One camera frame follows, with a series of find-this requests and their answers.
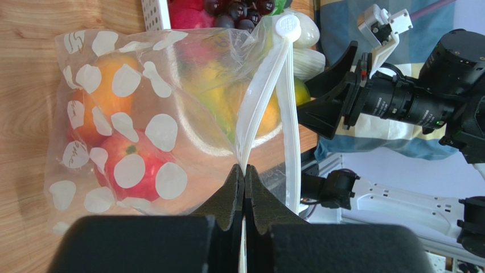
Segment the dark purple grape bunch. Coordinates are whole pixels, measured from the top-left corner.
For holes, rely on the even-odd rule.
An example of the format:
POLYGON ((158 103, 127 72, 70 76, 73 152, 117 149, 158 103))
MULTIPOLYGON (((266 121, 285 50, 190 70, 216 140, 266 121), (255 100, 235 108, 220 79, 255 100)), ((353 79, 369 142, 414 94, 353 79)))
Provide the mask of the dark purple grape bunch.
POLYGON ((213 17, 213 27, 234 28, 252 32, 263 17, 273 15, 277 10, 277 1, 203 1, 205 12, 213 17))

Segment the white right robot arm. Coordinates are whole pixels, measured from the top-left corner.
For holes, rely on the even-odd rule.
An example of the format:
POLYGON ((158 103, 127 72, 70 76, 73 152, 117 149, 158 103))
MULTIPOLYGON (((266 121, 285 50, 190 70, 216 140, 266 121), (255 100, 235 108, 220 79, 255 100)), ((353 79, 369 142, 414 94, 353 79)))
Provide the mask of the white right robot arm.
MULTIPOLYGON (((394 65, 379 72, 375 53, 352 69, 353 41, 328 70, 306 82, 313 100, 298 108, 299 123, 332 139, 338 124, 354 126, 361 114, 409 123, 424 134, 445 129, 439 143, 458 149, 466 162, 484 167, 484 36, 463 29, 439 40, 419 77, 394 65)), ((277 210, 246 182, 250 272, 432 272, 418 237, 383 224, 309 224, 277 210)), ((353 172, 326 178, 304 175, 302 196, 330 209, 367 210, 433 229, 484 257, 484 197, 452 198, 387 188, 353 172)))

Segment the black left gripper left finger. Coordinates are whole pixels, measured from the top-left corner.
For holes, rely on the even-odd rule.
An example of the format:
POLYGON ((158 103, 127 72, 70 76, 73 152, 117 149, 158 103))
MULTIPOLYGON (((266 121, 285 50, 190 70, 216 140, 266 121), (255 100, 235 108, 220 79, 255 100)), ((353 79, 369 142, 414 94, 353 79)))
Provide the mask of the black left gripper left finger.
POLYGON ((187 216, 87 216, 65 233, 49 272, 237 272, 244 175, 187 216))

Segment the clear dotted zip bag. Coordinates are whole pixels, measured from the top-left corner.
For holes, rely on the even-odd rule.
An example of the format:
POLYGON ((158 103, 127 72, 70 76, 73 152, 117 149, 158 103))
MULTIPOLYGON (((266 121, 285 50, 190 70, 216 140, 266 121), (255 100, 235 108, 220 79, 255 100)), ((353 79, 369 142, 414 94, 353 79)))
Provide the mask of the clear dotted zip bag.
POLYGON ((241 244, 245 235, 245 175, 254 166, 267 190, 298 214, 301 171, 293 78, 293 43, 301 35, 295 15, 264 18, 252 31, 234 28, 159 30, 124 35, 114 30, 81 30, 59 35, 56 54, 63 79, 57 91, 54 127, 48 146, 44 191, 51 208, 48 228, 64 237, 87 216, 187 216, 225 183, 234 165, 244 175, 241 244), (143 129, 154 146, 171 152, 155 187, 160 198, 119 201, 97 181, 107 152, 69 140, 69 126, 84 124, 84 105, 74 91, 93 93, 101 82, 94 63, 105 55, 126 54, 139 62, 114 76, 118 97, 133 95, 131 113, 110 117, 113 132, 138 141, 143 129), (249 84, 237 115, 231 143, 208 109, 183 90, 191 68, 212 61, 249 84))

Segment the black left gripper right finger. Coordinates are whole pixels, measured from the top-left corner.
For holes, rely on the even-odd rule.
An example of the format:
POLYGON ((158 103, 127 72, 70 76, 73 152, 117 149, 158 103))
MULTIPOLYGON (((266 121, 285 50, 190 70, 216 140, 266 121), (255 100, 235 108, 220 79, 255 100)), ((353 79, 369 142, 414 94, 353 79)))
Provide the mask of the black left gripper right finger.
POLYGON ((432 272, 417 236, 398 225, 310 224, 245 175, 248 272, 432 272))

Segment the orange red mango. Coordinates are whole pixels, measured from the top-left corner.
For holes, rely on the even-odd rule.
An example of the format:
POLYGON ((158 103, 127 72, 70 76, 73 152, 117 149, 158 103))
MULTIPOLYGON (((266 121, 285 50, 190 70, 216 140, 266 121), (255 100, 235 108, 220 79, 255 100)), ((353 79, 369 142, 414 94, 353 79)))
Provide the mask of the orange red mango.
POLYGON ((72 99, 81 102, 85 107, 84 124, 76 129, 69 126, 67 134, 69 140, 78 140, 89 146, 97 146, 113 132, 110 121, 111 115, 118 112, 131 113, 134 96, 118 97, 112 91, 115 73, 123 65, 128 65, 136 71, 139 70, 138 60, 121 53, 105 55, 94 63, 94 66, 100 69, 101 82, 98 88, 91 94, 87 93, 84 89, 74 91, 72 99), (103 133, 99 132, 93 117, 92 110, 96 107, 103 115, 103 120, 100 121, 100 130, 103 133))

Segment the red apple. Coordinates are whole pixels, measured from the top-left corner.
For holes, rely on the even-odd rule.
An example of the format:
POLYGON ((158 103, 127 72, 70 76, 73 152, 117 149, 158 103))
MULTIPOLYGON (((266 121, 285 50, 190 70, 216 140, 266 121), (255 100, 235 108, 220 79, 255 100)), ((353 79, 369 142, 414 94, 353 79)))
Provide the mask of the red apple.
POLYGON ((136 129, 136 133, 137 142, 121 133, 106 138, 100 148, 107 152, 108 157, 95 174, 99 185, 110 188, 119 201, 127 197, 154 201, 160 198, 155 187, 156 175, 174 158, 171 152, 154 146, 143 129, 136 129))

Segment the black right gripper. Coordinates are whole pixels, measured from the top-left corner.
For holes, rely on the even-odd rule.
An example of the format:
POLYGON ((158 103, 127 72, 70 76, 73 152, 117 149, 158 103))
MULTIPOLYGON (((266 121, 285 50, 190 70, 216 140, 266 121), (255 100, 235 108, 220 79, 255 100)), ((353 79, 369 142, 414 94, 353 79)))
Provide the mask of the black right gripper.
POLYGON ((418 80, 397 66, 384 63, 392 76, 377 71, 372 77, 370 55, 359 60, 361 68, 350 72, 358 42, 353 40, 340 59, 305 85, 314 99, 297 107, 298 123, 325 139, 333 139, 343 116, 345 129, 354 127, 362 114, 422 127, 424 134, 450 122, 461 102, 432 94, 418 80), (331 90, 343 79, 343 92, 331 90))

